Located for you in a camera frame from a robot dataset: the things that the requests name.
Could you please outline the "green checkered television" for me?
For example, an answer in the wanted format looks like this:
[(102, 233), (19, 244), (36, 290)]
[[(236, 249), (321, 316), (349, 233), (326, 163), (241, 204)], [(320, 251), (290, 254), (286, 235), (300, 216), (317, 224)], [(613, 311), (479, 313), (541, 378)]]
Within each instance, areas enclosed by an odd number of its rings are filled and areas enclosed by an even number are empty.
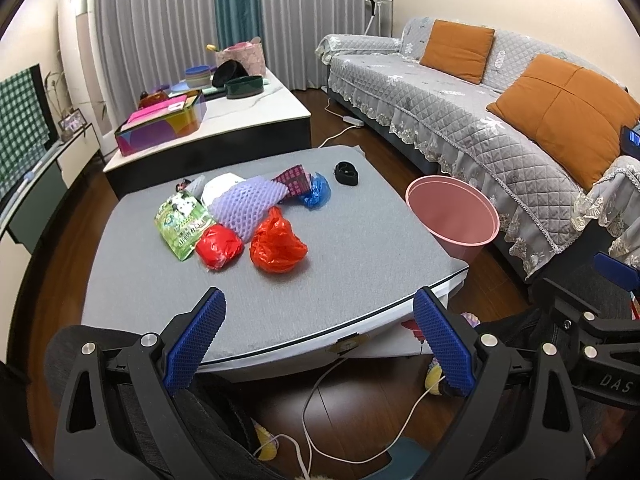
[(40, 65), (1, 81), (1, 200), (13, 193), (24, 175), (58, 140)]

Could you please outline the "green snack packet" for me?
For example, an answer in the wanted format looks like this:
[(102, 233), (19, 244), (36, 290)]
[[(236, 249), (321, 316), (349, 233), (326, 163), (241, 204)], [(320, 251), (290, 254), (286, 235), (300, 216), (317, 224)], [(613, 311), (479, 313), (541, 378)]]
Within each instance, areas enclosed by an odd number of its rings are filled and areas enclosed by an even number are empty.
[(160, 205), (154, 224), (171, 252), (184, 261), (215, 220), (195, 196), (179, 191)]

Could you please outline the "grey quilted sofa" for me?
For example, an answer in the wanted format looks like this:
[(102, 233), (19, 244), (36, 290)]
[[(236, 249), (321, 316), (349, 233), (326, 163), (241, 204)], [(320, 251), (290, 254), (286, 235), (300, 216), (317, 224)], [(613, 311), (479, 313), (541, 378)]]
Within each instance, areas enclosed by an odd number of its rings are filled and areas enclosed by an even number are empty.
[(487, 110), (540, 54), (628, 90), (573, 53), (501, 29), (494, 29), (482, 81), (471, 84), (420, 64), (434, 21), (414, 18), (397, 38), (322, 38), (316, 53), (328, 69), (329, 94), (387, 130), (423, 165), (478, 188), (497, 209), (500, 252), (522, 278), (598, 250), (636, 266), (638, 159), (620, 149), (585, 191), (539, 145)]

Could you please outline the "magenta patterned wrapper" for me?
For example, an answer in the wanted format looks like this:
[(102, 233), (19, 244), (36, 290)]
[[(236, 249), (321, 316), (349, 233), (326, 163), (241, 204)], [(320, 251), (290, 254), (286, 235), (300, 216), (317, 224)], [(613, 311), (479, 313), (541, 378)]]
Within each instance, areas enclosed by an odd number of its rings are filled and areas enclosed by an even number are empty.
[(302, 196), (311, 191), (310, 173), (302, 165), (292, 166), (272, 178), (272, 180), (286, 187), (285, 200)]

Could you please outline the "grey curtains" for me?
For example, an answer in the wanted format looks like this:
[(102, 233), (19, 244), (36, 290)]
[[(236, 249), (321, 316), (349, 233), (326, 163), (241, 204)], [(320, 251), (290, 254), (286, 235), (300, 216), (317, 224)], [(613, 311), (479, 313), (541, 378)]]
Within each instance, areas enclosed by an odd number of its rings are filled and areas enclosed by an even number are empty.
[[(107, 92), (125, 117), (144, 90), (212, 64), (218, 48), (215, 0), (96, 0), (96, 27)], [(361, 34), (364, 0), (262, 0), (267, 67), (291, 90), (319, 88), (326, 70), (314, 54), (327, 34)]]

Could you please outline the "small red plastic bag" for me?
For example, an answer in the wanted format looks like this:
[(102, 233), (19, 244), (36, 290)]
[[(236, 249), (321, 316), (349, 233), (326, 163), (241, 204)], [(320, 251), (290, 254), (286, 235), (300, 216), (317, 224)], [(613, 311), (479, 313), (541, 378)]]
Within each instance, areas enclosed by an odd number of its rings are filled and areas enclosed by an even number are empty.
[(232, 230), (214, 224), (205, 230), (195, 245), (195, 252), (208, 270), (220, 271), (244, 249), (242, 240)]

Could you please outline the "blue plastic bag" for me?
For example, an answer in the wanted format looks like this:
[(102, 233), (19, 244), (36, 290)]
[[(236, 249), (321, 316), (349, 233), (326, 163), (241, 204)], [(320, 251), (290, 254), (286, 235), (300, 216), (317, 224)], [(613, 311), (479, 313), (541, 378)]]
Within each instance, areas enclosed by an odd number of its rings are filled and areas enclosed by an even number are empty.
[(298, 196), (298, 201), (309, 210), (322, 208), (331, 198), (331, 188), (328, 180), (316, 172), (308, 174), (310, 188)]

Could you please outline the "near orange cushion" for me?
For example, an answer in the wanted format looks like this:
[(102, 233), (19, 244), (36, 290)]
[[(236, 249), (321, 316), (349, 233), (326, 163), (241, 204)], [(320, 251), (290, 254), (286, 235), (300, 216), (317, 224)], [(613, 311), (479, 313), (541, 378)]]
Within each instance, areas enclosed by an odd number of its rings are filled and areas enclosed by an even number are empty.
[(639, 102), (593, 70), (540, 54), (488, 112), (525, 134), (590, 191), (620, 156), (620, 133)]

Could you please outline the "pink plastic trash bin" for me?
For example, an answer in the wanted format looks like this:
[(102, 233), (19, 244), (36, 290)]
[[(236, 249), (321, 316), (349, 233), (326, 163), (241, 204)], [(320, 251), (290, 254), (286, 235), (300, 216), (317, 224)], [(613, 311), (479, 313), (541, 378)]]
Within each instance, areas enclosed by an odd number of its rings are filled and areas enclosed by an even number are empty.
[(432, 174), (412, 181), (405, 202), (448, 255), (472, 263), (498, 235), (497, 209), (479, 190)]

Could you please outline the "white panda paper bag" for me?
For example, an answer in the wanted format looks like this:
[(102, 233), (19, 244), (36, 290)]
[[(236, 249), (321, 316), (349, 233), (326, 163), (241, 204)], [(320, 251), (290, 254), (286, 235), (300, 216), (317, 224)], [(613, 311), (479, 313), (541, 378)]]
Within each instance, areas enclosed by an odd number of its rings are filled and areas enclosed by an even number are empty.
[(229, 191), (230, 188), (244, 181), (244, 178), (237, 174), (232, 174), (232, 172), (226, 172), (225, 174), (214, 177), (205, 183), (201, 194), (201, 203), (208, 208), (217, 198)]

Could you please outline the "pink fabric basket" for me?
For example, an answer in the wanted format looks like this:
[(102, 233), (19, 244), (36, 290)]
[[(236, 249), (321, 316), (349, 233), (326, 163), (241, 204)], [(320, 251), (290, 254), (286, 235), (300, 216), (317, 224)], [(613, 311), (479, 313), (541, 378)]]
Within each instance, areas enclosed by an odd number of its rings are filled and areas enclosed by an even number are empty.
[(259, 37), (239, 42), (216, 53), (218, 67), (227, 61), (240, 63), (250, 76), (266, 76), (264, 48)]

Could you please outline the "purple foam net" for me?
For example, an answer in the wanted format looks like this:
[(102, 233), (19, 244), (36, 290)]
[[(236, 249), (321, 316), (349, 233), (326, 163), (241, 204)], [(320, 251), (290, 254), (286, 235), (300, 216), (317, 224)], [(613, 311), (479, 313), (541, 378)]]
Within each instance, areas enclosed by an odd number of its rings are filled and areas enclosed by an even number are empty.
[(248, 243), (269, 209), (287, 195), (285, 184), (252, 177), (229, 188), (207, 209), (218, 224), (235, 232), (243, 243)]

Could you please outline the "black red snack wrapper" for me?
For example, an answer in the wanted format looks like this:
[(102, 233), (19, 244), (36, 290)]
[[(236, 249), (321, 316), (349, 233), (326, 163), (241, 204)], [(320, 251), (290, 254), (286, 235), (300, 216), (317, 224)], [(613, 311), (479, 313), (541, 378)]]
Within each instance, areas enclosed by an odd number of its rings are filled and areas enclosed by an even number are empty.
[(177, 192), (184, 191), (190, 184), (191, 184), (191, 180), (183, 179), (176, 184), (175, 190)]

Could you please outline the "white top coffee table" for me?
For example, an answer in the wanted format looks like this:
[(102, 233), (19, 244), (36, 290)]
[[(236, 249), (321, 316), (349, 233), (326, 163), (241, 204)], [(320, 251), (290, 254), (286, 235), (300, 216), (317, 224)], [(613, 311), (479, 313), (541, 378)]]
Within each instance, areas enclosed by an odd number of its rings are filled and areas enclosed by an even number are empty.
[(200, 128), (103, 169), (116, 197), (225, 166), (311, 147), (310, 111), (273, 73), (258, 96), (206, 103)]

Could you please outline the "large red plastic bag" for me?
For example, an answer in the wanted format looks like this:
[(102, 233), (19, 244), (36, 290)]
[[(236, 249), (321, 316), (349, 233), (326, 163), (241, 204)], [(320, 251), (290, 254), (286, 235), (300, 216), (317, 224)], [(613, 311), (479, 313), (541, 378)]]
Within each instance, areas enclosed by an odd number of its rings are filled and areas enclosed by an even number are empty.
[(291, 272), (307, 252), (307, 245), (295, 235), (279, 207), (269, 209), (267, 218), (256, 228), (250, 242), (250, 260), (267, 273)]

